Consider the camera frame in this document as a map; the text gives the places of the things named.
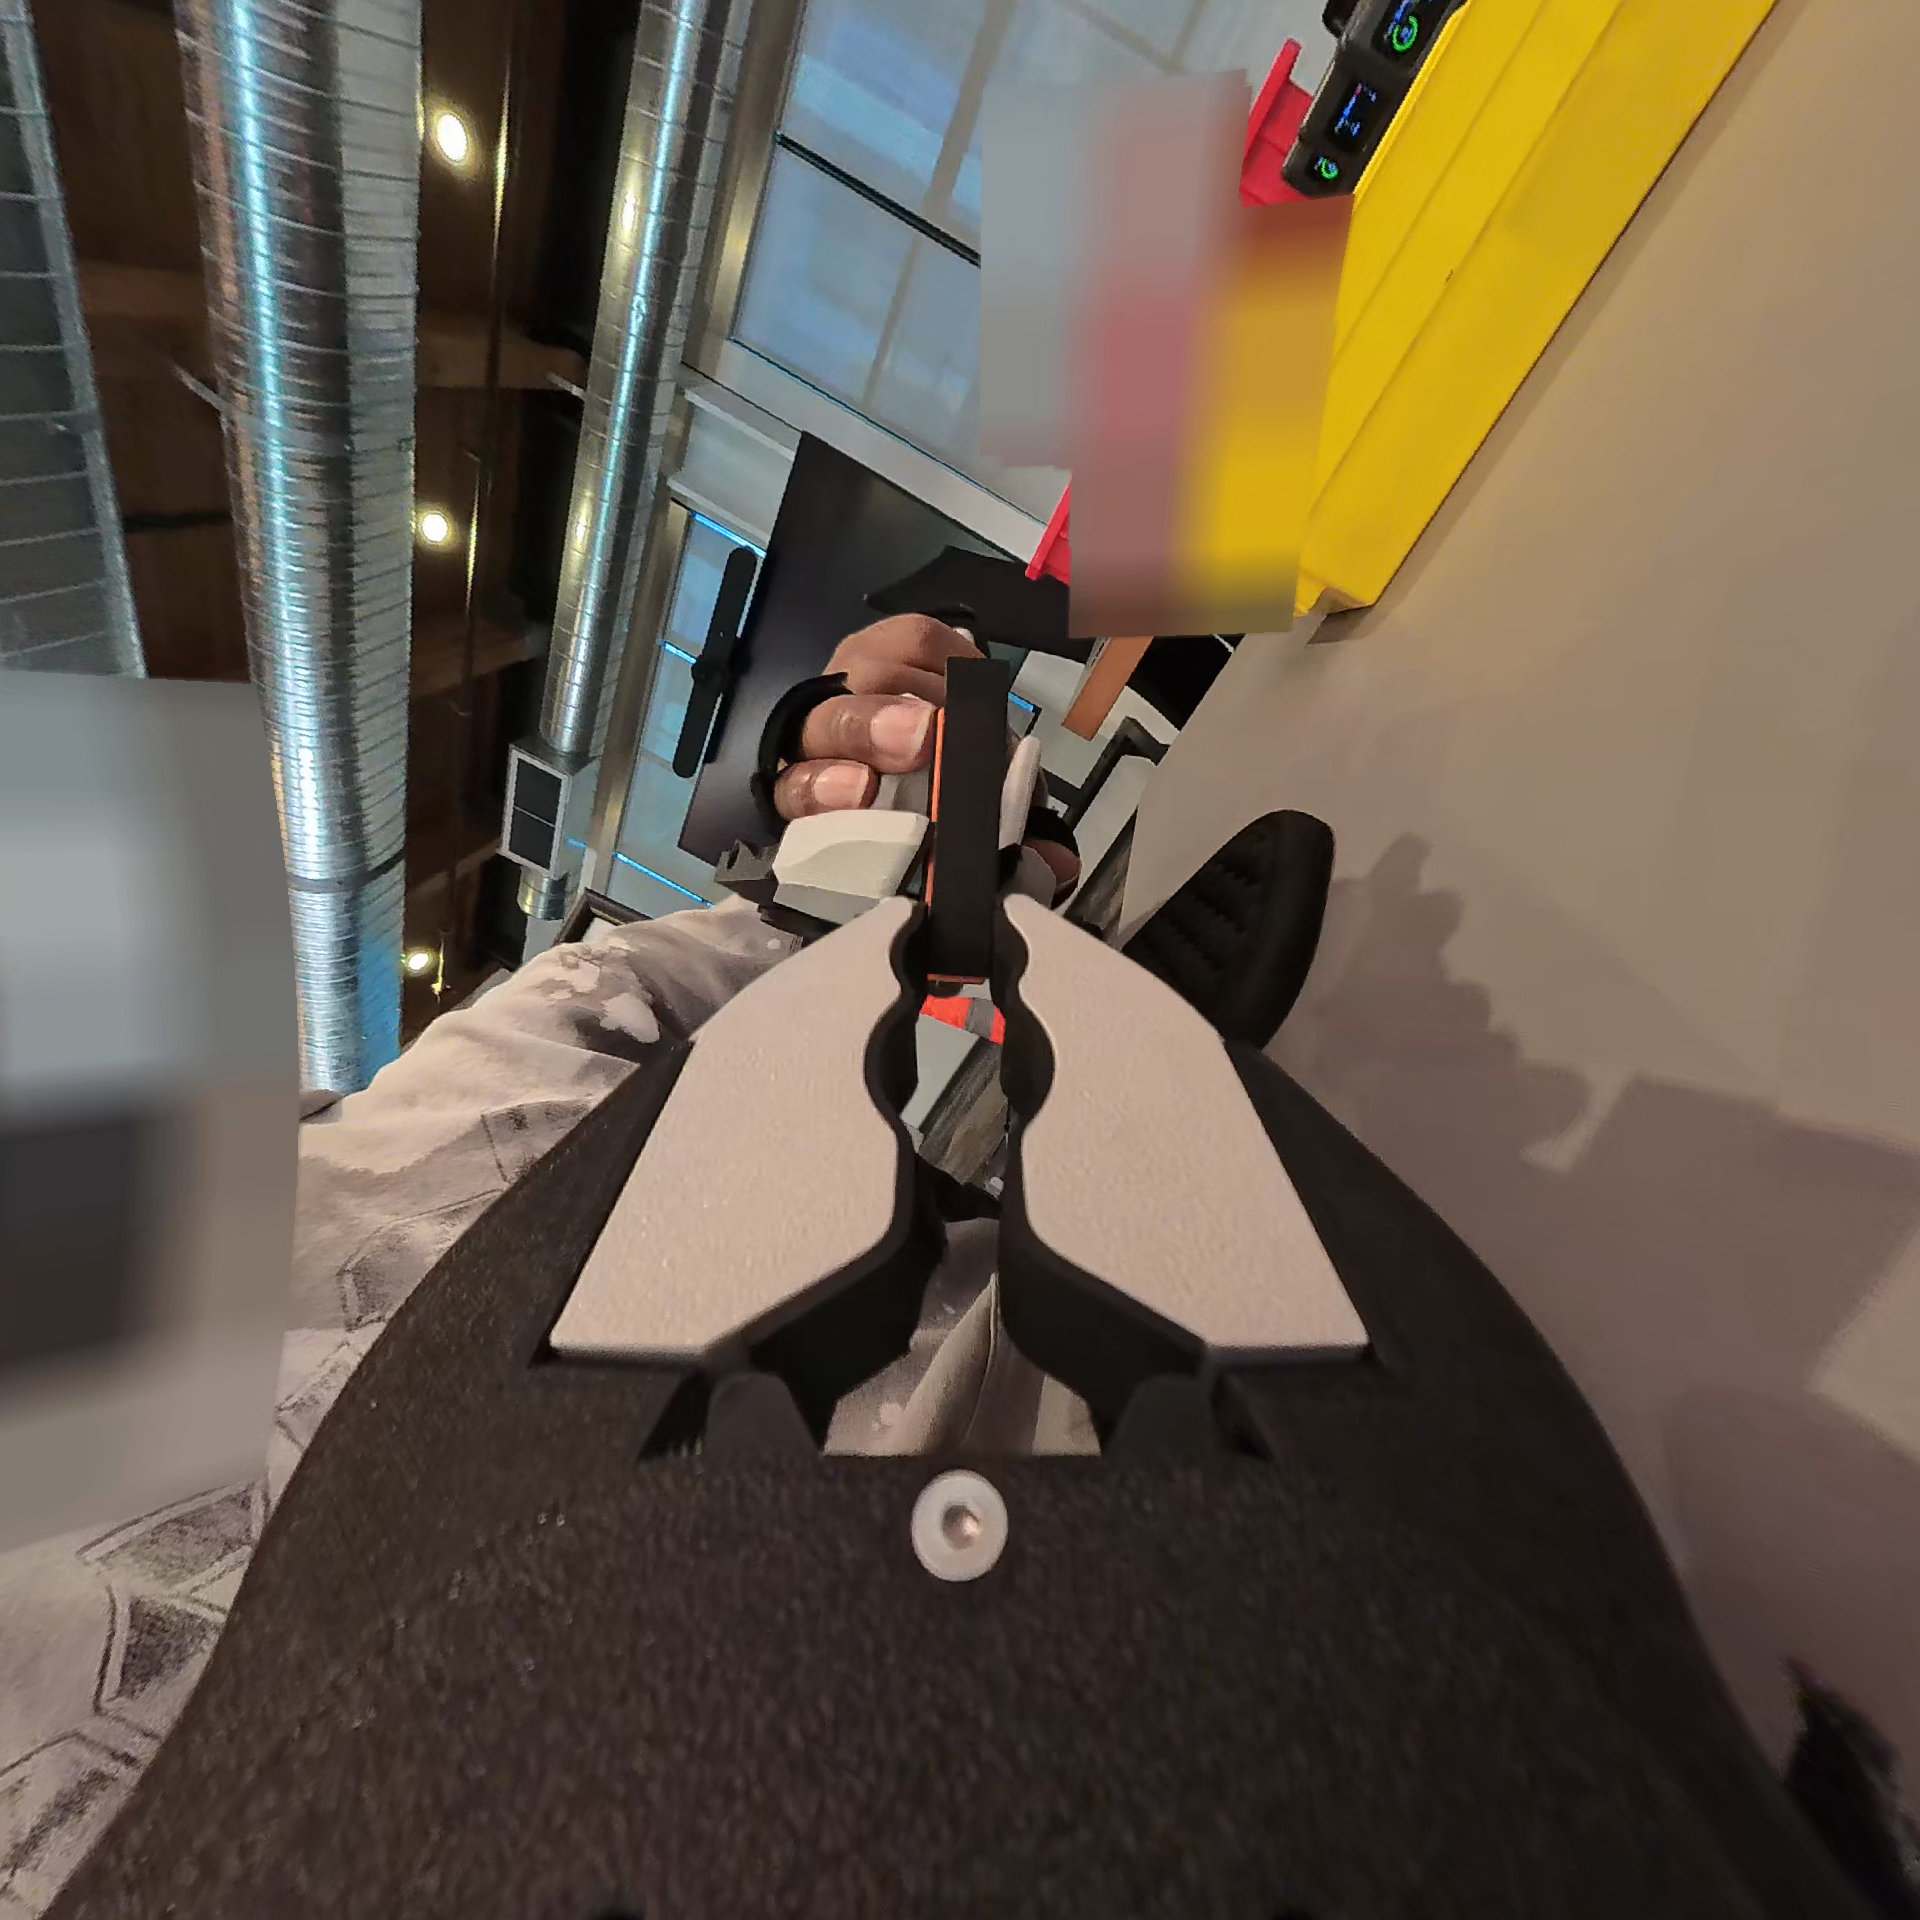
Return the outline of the red plastic bin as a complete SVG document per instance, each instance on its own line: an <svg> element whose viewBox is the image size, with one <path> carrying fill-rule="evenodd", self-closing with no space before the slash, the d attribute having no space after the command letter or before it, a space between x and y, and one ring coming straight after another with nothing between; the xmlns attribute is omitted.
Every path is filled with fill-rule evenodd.
<svg viewBox="0 0 1920 1920"><path fill-rule="evenodd" d="M1284 160L1312 106L1309 88L1295 79L1300 52L1303 45L1296 38L1284 38L1255 96L1240 165L1240 204L1247 207L1271 207L1306 199L1282 178ZM1029 580L1071 582L1071 493L1073 488L1066 486L1024 567Z"/></svg>

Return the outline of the orange edged black battery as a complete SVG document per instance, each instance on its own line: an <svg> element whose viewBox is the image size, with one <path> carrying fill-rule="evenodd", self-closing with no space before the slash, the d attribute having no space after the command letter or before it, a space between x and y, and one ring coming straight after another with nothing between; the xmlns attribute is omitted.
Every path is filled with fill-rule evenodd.
<svg viewBox="0 0 1920 1920"><path fill-rule="evenodd" d="M1000 815L1010 677L993 658L952 658L932 756L921 963L928 980L993 972Z"/></svg>

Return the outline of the black television screen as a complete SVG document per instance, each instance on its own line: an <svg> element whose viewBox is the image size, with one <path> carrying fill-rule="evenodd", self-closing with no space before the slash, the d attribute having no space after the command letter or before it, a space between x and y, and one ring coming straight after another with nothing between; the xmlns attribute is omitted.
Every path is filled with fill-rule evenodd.
<svg viewBox="0 0 1920 1920"><path fill-rule="evenodd" d="M713 866L752 834L749 783L768 710L825 671L837 643L885 615L972 608L976 638L1076 666L1067 588L1029 580L1010 554L829 443L802 436L740 634L740 674L695 774L679 848Z"/></svg>

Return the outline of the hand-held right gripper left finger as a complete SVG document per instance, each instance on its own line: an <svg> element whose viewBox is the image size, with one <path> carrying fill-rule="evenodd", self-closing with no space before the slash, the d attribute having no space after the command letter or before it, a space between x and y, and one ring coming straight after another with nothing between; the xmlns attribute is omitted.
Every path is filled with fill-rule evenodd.
<svg viewBox="0 0 1920 1920"><path fill-rule="evenodd" d="M552 1328L555 1355L879 1374L906 1352L941 1248L898 1116L919 928L911 901L879 902L700 1028Z"/></svg>

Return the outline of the person's left forearm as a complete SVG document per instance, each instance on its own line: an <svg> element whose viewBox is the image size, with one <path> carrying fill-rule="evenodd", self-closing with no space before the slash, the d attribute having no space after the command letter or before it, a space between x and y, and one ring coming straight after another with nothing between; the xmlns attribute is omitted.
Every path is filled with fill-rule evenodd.
<svg viewBox="0 0 1920 1920"><path fill-rule="evenodd" d="M555 944L381 1068L368 1116L397 1130L402 1163L485 1148L509 1182L634 1070L797 951L796 934L743 901Z"/></svg>

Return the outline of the person's left hand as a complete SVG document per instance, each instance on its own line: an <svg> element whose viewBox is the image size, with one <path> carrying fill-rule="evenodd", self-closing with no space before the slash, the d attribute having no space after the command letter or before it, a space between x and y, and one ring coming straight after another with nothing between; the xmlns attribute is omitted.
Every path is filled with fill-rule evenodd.
<svg viewBox="0 0 1920 1920"><path fill-rule="evenodd" d="M778 824L871 810L885 776L930 767L946 666L980 658L972 608L885 615L794 685L762 732L759 803Z"/></svg>

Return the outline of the yellow plastic bin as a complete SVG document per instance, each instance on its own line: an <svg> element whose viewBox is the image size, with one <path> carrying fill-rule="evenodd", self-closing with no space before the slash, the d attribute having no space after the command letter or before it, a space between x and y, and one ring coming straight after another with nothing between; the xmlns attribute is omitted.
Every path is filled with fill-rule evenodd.
<svg viewBox="0 0 1920 1920"><path fill-rule="evenodd" d="M1369 608L1771 2L1474 2L1354 200L1296 613Z"/></svg>

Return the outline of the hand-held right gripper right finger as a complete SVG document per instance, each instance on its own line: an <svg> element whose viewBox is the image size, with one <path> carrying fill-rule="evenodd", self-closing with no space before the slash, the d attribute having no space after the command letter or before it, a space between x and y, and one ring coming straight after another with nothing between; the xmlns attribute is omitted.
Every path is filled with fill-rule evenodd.
<svg viewBox="0 0 1920 1920"><path fill-rule="evenodd" d="M1000 1298L1048 1374L1224 1374L1368 1346L1235 1056L1045 907L1000 924Z"/></svg>

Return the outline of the ceiling air vent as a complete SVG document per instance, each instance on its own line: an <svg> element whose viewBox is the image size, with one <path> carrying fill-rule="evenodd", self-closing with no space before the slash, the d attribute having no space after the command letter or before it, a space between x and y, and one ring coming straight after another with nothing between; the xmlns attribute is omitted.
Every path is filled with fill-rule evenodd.
<svg viewBox="0 0 1920 1920"><path fill-rule="evenodd" d="M523 871L552 876L565 866L570 810L583 766L579 754L553 752L538 736L513 742L500 852Z"/></svg>

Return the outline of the black video bar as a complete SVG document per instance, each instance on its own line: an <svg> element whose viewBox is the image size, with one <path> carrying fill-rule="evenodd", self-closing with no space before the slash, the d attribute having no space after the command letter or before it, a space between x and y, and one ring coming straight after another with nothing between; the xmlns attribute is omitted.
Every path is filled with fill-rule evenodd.
<svg viewBox="0 0 1920 1920"><path fill-rule="evenodd" d="M713 596L705 646L690 667L688 707L677 747L677 772L695 776L715 754L713 733L740 674L740 634L749 611L759 558L737 543L728 554Z"/></svg>

